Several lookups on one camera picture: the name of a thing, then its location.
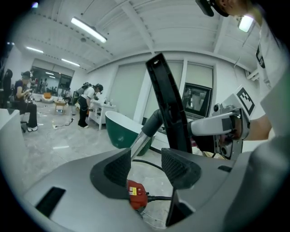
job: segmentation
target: white ceiling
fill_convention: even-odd
[[[95,26],[107,42],[81,31],[72,17]],[[251,72],[259,28],[245,33],[237,24],[233,17],[205,16],[195,0],[44,0],[21,20],[14,41],[87,71],[134,54],[189,51],[238,61]]]

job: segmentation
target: white table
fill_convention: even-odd
[[[100,103],[99,101],[93,100],[92,111],[89,112],[88,120],[93,119],[97,124],[99,124],[99,130],[102,129],[102,124],[106,124],[105,113],[107,111],[115,111],[116,106],[110,106],[108,104]]]

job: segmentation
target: orange object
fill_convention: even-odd
[[[45,99],[50,99],[51,98],[51,94],[49,92],[45,92],[43,94],[43,96],[44,96]]]

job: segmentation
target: concrete floor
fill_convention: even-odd
[[[64,115],[55,113],[54,104],[37,102],[37,106],[37,120],[43,125],[39,126],[36,132],[23,134],[29,153],[24,163],[23,180],[26,189],[66,162],[116,149],[110,142],[105,126],[102,130],[98,130],[98,124],[90,121],[89,128],[80,128],[77,125],[78,112],[72,116],[70,106],[66,108]],[[74,120],[70,126],[53,128],[53,125],[60,126],[68,123],[72,117]],[[28,120],[28,115],[24,116],[24,120]],[[151,150],[138,159],[161,166],[161,155]],[[150,195],[171,196],[172,194],[172,186],[165,174],[148,164],[132,162],[128,178],[142,183]],[[143,214],[144,221],[154,228],[164,228],[169,206],[168,201],[148,203]]]

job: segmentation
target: metal rod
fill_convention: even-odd
[[[144,146],[149,141],[150,137],[148,137],[144,132],[141,132],[137,138],[135,139],[134,143],[131,145],[131,160],[133,160],[140,151],[144,148]]]

